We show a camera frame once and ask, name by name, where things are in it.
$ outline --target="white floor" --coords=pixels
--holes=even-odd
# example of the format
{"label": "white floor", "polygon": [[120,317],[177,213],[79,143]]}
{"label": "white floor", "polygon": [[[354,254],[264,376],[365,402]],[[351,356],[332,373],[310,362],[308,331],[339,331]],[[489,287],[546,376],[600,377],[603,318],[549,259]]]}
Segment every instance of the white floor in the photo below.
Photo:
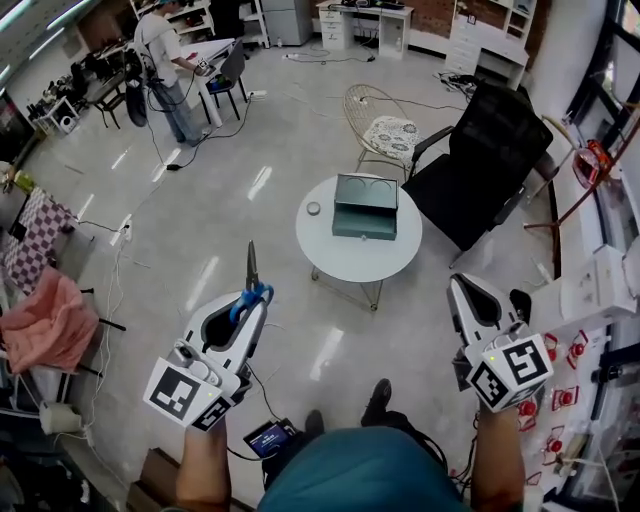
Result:
{"label": "white floor", "polygon": [[[374,384],[387,377],[393,385],[391,408],[433,437],[451,467],[465,464],[476,399],[471,391],[457,391],[450,364],[460,345],[445,293],[453,243],[424,220],[418,255],[385,283],[380,309],[372,314],[310,280],[311,264],[294,229],[306,193],[355,168],[360,149],[339,99],[350,85],[371,84],[436,106],[464,107],[465,99],[432,76],[443,65],[435,57],[410,52],[399,62],[379,58],[320,65],[283,60],[288,51],[251,54],[246,87],[268,91],[267,98],[251,105],[236,137],[207,142],[195,162],[178,173],[159,174],[149,130],[134,127],[124,107],[117,111],[122,130],[106,129],[100,115],[89,111],[72,134],[47,141],[27,164],[59,201],[75,213],[85,210],[82,220],[117,229],[133,216],[133,239],[124,245],[119,265],[124,298],[114,315],[128,331],[110,336],[111,362],[92,427],[98,452],[127,482],[137,479],[148,448],[159,446],[180,458],[180,429],[145,406],[141,396],[157,357],[168,352],[190,313],[244,285],[249,239],[255,241],[260,277],[276,290],[268,321],[282,327],[265,328],[252,361],[275,412],[302,426],[306,413],[318,408],[330,429],[356,426]],[[366,58],[367,53],[357,49],[352,55]],[[242,115],[245,105],[239,93],[236,98]],[[221,104],[222,117],[232,116],[228,100],[221,97]],[[461,115],[413,105],[406,111],[425,137]],[[204,121],[201,108],[194,116]],[[168,125],[161,114],[151,123],[166,158],[176,147]],[[232,118],[218,133],[238,126]],[[438,147],[448,150],[446,141]],[[434,158],[439,150],[430,153]],[[190,156],[191,150],[183,148],[177,162]],[[380,164],[365,164],[362,171],[401,178],[397,169]],[[546,199],[518,208],[457,270],[490,279],[506,291],[533,289],[541,281],[533,260],[550,268],[550,246],[544,235],[525,233],[522,223],[545,220],[547,212]],[[111,233],[87,224],[82,228],[97,242],[80,284],[96,288],[96,308],[105,316],[120,241],[112,246]],[[111,309],[120,299],[113,288]],[[100,367],[99,353],[88,359]],[[92,376],[81,376],[73,390],[87,419],[94,388]],[[251,391],[227,416],[229,445],[251,455],[242,437],[268,419],[262,396]],[[255,505],[263,492],[260,466],[233,456],[230,466],[234,496]]]}

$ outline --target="pink cloth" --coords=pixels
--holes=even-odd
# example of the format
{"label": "pink cloth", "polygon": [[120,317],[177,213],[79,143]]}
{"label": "pink cloth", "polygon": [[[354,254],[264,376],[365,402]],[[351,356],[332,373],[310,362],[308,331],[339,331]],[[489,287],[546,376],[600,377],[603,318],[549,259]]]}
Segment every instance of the pink cloth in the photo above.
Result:
{"label": "pink cloth", "polygon": [[13,373],[48,364],[74,371],[98,326],[98,315],[67,276],[47,266],[31,295],[0,317]]}

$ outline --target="brick wall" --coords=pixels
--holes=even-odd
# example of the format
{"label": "brick wall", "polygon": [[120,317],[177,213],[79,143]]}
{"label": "brick wall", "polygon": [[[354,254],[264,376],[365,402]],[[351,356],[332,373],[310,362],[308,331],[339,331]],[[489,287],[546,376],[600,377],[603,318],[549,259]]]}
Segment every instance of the brick wall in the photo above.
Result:
{"label": "brick wall", "polygon": [[[449,37],[451,32],[451,21],[453,20],[453,10],[455,0],[403,0],[405,5],[413,7],[413,16],[411,18],[411,28],[422,32],[430,32],[443,37]],[[506,9],[488,0],[464,0],[473,14],[479,21],[502,28],[506,16]],[[313,16],[318,18],[318,10],[316,4],[320,0],[309,0],[313,6]],[[531,31],[525,46],[530,55],[527,69],[533,66],[542,38],[547,27],[547,19],[549,10],[551,9],[551,0],[538,0],[536,12],[531,23]]]}

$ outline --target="black office chair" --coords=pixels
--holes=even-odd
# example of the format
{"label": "black office chair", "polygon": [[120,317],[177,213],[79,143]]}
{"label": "black office chair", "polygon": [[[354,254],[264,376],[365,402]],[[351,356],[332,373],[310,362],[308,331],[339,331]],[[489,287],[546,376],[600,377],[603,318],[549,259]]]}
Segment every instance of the black office chair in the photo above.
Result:
{"label": "black office chair", "polygon": [[[233,111],[236,113],[236,117],[240,120],[240,114],[238,113],[238,109],[236,108],[236,104],[233,101],[233,96],[231,95],[231,90],[238,84],[240,86],[240,90],[242,91],[242,97],[244,98],[244,102],[247,102],[247,93],[244,90],[244,85],[242,83],[242,73],[244,72],[244,54],[242,49],[242,41],[236,41],[229,53],[229,56],[225,59],[220,66],[220,74],[226,78],[228,84],[220,89],[216,89],[215,91],[210,90],[210,93],[213,95],[213,98],[216,100],[216,107],[220,108],[220,103],[218,102],[218,94],[222,94],[224,92],[229,96],[229,100],[231,101],[231,105],[233,106]],[[204,108],[204,112],[207,115],[207,121],[211,124],[211,119],[209,118],[209,112],[207,111],[207,107],[204,104],[204,98],[202,94],[200,94],[200,101],[202,101],[202,107]]]}
{"label": "black office chair", "polygon": [[553,136],[519,93],[480,84],[456,127],[419,143],[414,164],[451,134],[450,154],[415,173],[402,188],[420,211],[465,251],[501,225],[524,195],[523,182]]}

